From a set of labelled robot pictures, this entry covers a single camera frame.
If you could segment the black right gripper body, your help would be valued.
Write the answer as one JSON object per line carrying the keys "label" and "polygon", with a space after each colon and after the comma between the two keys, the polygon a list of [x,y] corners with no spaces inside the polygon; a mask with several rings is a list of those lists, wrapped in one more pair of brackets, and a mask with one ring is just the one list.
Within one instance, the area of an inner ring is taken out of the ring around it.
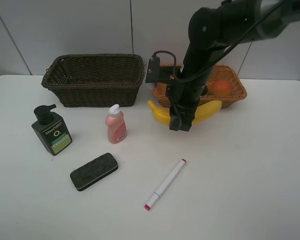
{"label": "black right gripper body", "polygon": [[170,100],[169,129],[188,132],[192,127],[195,112],[200,103],[203,85],[193,82],[169,84],[166,96]]}

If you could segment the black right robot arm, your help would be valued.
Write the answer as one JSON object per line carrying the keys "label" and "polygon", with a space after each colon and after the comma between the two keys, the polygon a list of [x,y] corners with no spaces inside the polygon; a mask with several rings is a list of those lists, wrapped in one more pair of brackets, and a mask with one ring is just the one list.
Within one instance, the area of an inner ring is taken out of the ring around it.
{"label": "black right robot arm", "polygon": [[166,91],[169,129],[190,130],[215,65],[237,45],[274,39],[295,22],[300,22],[300,0],[224,0],[218,8],[196,11],[182,67]]}

